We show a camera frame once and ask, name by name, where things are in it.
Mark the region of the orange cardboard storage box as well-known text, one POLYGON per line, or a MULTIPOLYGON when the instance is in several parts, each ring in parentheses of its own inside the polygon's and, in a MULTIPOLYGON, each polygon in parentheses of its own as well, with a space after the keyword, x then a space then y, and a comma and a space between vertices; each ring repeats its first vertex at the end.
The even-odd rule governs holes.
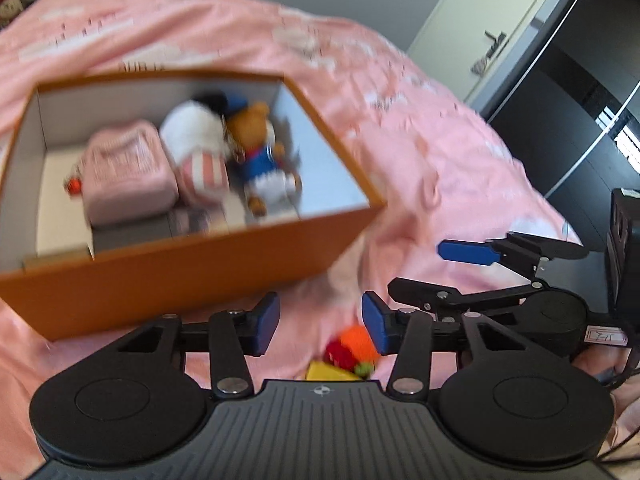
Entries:
POLYGON ((233 70, 107 73, 32 89, 1 178, 1 297, 49 340, 211 308, 326 270, 383 208, 380 193, 292 80, 233 70), (64 183, 90 136, 220 92, 269 106, 302 186, 266 218, 240 180, 216 207, 89 226, 64 183))

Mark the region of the pink mini backpack pouch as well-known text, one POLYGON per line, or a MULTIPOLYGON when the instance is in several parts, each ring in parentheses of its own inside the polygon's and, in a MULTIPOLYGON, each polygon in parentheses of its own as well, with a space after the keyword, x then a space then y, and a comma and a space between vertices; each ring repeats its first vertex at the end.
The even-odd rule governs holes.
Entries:
POLYGON ((158 130, 144 119, 93 134, 65 188, 94 228, 164 214, 179 197, 158 130))

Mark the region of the dark grey square box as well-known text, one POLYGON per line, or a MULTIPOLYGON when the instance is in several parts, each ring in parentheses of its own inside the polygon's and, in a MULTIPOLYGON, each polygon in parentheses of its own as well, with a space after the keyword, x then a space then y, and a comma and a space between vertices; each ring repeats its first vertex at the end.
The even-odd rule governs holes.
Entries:
POLYGON ((92 229, 93 255, 171 238, 169 214, 92 229))

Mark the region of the pink patterned duvet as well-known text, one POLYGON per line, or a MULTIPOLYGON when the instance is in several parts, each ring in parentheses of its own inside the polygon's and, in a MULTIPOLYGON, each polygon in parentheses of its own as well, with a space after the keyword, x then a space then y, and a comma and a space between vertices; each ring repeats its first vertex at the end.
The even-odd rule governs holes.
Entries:
POLYGON ((521 231, 576 240, 498 134, 367 27, 260 0, 40 0, 1 34, 1 137, 37 84, 109 72, 231 68, 290 78, 383 192, 386 209, 329 271, 287 289, 256 382, 302 377, 396 276, 464 292, 511 286, 500 266, 447 262, 444 238, 521 231))

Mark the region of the bear plush blue hat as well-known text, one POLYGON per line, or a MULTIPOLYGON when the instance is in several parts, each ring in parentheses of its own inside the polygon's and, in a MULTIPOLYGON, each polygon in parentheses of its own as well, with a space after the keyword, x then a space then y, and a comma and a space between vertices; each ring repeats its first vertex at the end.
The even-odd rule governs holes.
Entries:
POLYGON ((253 102, 226 119, 226 141, 243 183, 246 206, 256 217, 302 190, 303 182, 288 160, 269 117, 266 102, 253 102))

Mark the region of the brown cardboard small box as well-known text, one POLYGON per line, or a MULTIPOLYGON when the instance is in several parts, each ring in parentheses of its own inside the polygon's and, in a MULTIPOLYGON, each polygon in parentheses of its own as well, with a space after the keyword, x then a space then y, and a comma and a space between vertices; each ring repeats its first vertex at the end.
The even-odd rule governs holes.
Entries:
POLYGON ((55 266, 60 263, 91 260, 92 255, 88 250, 71 250, 70 252, 54 252, 53 254, 35 255, 26 257, 23 260, 25 271, 43 268, 44 266, 55 266))

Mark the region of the yellow object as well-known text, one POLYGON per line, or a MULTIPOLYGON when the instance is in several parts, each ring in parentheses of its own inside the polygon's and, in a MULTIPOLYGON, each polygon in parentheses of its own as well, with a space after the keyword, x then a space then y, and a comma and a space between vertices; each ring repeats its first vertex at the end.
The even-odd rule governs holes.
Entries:
POLYGON ((348 370, 323 361, 310 362, 305 379, 307 382, 359 382, 360 377, 348 370))

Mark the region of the white striped plush toy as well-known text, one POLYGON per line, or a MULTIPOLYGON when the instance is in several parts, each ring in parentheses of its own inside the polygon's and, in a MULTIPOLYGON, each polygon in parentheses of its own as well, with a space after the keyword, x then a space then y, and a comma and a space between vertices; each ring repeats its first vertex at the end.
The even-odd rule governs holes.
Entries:
POLYGON ((196 101, 176 106, 160 125, 181 197, 194 207, 219 205, 230 191, 225 134, 222 117, 196 101))

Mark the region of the orange red plush toy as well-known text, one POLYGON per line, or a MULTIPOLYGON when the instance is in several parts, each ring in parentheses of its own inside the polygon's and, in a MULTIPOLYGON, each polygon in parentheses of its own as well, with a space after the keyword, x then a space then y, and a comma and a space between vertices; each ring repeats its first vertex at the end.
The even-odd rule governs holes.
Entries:
POLYGON ((381 355, 363 325, 346 328, 332 338, 323 352, 323 361, 368 379, 375 372, 381 355))

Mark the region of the white wardrobe door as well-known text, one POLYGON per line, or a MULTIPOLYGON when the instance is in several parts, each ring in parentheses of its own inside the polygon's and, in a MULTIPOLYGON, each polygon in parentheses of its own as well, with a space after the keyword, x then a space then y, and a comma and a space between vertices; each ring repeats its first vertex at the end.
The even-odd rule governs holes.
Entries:
POLYGON ((558 0, 439 0, 408 55, 427 76, 471 104, 521 36, 558 0))

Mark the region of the grey photo card box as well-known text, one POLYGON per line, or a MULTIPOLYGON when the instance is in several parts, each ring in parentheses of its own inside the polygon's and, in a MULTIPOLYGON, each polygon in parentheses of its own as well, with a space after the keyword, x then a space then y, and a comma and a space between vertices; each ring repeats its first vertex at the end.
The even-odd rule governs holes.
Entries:
POLYGON ((221 206, 176 208, 169 215, 169 224, 173 236, 227 233, 229 229, 221 206))

